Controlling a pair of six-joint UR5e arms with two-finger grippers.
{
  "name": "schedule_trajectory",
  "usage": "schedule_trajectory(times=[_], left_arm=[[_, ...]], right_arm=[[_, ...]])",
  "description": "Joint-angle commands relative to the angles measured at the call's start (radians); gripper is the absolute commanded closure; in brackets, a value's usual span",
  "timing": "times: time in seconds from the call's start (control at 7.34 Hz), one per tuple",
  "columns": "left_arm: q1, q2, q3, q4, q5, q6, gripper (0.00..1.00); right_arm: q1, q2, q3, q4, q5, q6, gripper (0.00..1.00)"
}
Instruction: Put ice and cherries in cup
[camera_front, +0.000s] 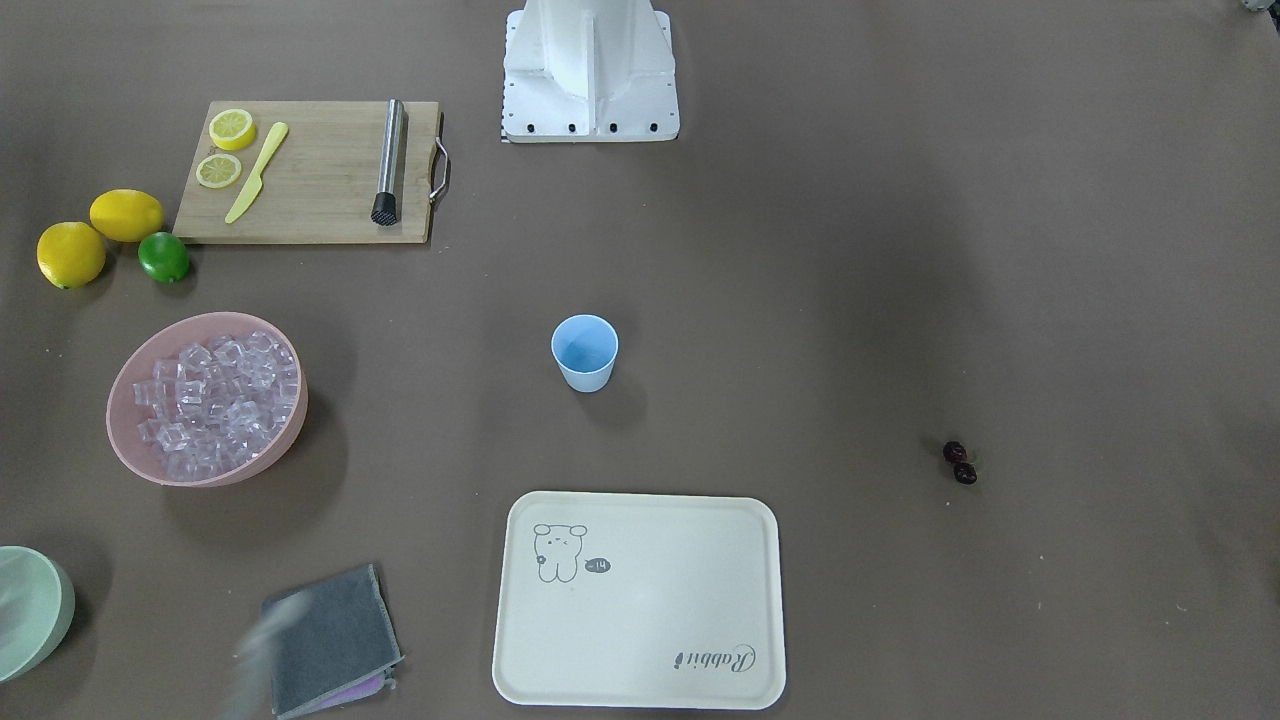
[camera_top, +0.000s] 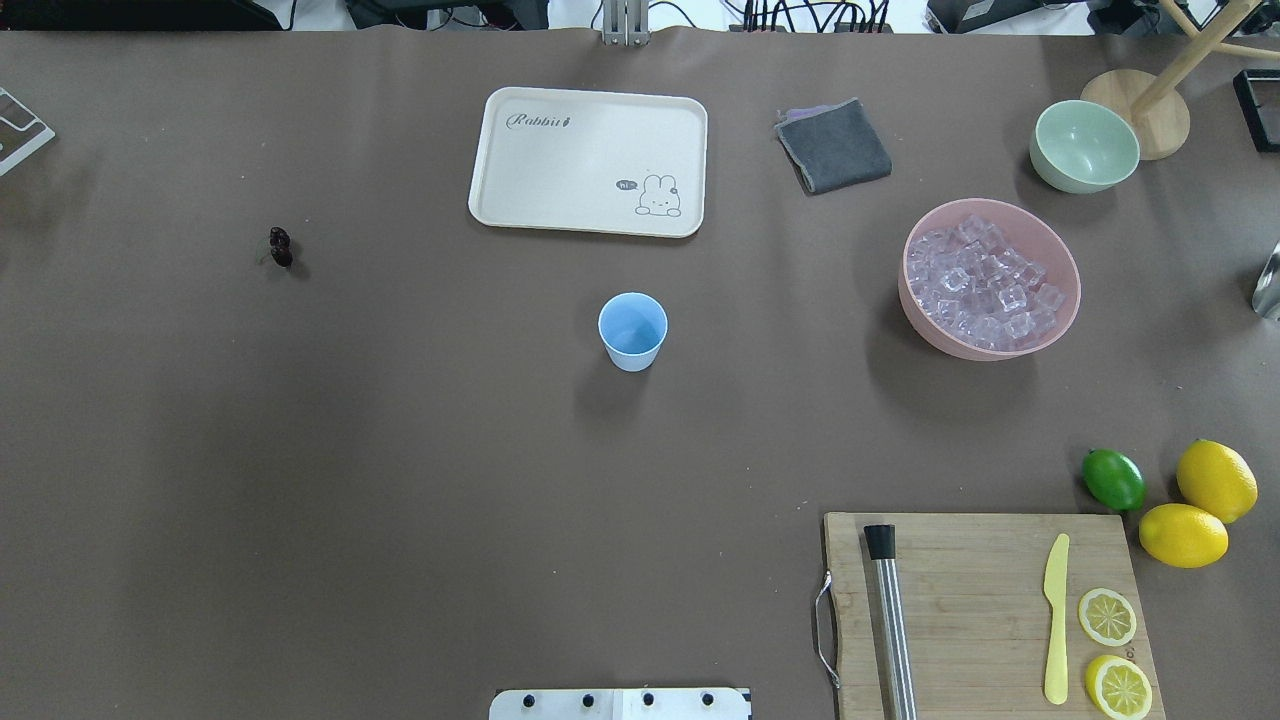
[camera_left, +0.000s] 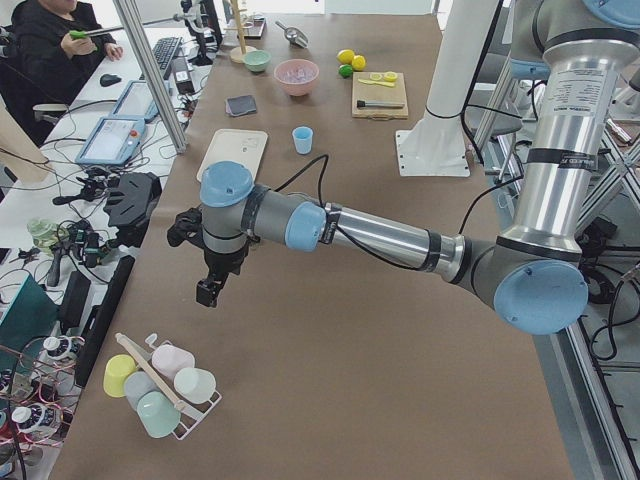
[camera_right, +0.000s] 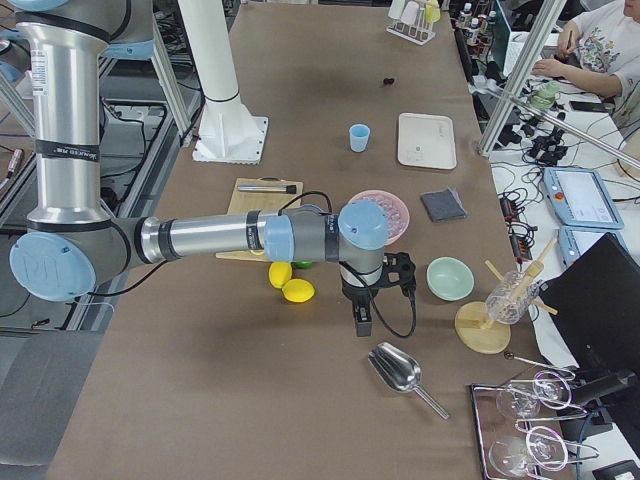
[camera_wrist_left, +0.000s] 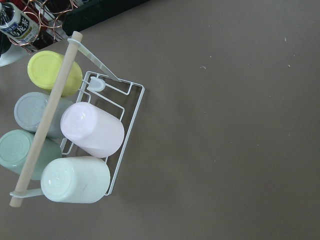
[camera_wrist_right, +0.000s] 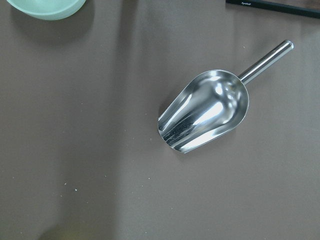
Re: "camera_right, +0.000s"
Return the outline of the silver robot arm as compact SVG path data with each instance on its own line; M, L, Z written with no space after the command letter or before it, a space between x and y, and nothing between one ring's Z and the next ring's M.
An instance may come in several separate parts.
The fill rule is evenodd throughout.
M339 214L303 206L162 221L114 218L100 203L98 60L154 47L148 1L18 1L30 44L38 203L12 246L11 271L32 295L68 301L143 264L189 255L260 250L272 261L341 267L356 332L371 332L370 303L386 284L383 210L356 201Z

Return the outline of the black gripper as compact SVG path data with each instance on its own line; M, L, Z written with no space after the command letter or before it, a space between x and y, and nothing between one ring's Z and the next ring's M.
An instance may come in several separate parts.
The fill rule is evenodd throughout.
M369 310L372 300L378 294L379 288L376 286L363 286L362 284L353 285L344 279L341 280L341 288L343 295L352 303L356 336L370 336L372 320Z

